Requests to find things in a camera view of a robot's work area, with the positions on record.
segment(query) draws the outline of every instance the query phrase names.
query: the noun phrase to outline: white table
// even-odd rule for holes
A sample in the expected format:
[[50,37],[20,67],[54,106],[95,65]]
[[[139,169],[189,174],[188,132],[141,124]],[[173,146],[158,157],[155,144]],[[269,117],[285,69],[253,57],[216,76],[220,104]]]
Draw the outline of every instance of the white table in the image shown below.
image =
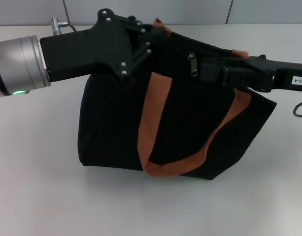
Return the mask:
[[[302,63],[302,25],[172,29]],[[33,34],[51,29],[0,27],[0,40]],[[86,79],[0,98],[0,236],[302,236],[302,118],[292,115],[302,92],[265,94],[275,111],[241,161],[215,180],[156,179],[80,164]]]

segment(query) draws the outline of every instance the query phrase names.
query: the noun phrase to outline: zipper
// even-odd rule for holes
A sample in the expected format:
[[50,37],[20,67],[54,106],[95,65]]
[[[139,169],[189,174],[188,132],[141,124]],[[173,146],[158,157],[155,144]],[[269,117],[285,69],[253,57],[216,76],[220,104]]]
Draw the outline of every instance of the zipper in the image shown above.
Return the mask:
[[194,53],[189,53],[188,60],[191,62],[191,77],[198,75],[196,56]]

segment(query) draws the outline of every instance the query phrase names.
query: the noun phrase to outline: label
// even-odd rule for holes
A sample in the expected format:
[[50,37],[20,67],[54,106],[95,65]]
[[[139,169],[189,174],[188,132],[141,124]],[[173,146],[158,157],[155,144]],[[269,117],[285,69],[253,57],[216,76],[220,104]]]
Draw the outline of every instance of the label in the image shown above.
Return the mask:
[[293,77],[292,85],[302,85],[302,77]]

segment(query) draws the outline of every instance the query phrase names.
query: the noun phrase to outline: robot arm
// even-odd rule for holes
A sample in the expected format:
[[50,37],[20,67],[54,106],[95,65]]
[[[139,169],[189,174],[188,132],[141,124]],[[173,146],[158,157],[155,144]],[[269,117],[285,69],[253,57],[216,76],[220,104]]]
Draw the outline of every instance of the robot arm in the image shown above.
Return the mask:
[[[168,37],[163,28],[114,15],[109,9],[100,10],[97,23],[88,30],[61,34],[60,23],[55,23],[55,35],[40,42],[36,36],[0,42],[0,96],[27,93],[51,82],[100,71],[113,74],[121,83],[145,60],[160,61],[152,50]],[[183,42],[193,49],[189,52],[200,44],[185,37]],[[265,56],[244,60],[193,54],[189,77],[190,83],[211,87],[302,91],[302,64],[271,61]]]

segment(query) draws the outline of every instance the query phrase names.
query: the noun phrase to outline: green indicator light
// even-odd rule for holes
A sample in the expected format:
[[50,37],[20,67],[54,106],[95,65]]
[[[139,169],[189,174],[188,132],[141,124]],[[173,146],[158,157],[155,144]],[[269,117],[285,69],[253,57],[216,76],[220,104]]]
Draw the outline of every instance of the green indicator light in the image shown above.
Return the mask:
[[13,95],[21,94],[21,93],[26,93],[26,91],[16,91],[13,93]]

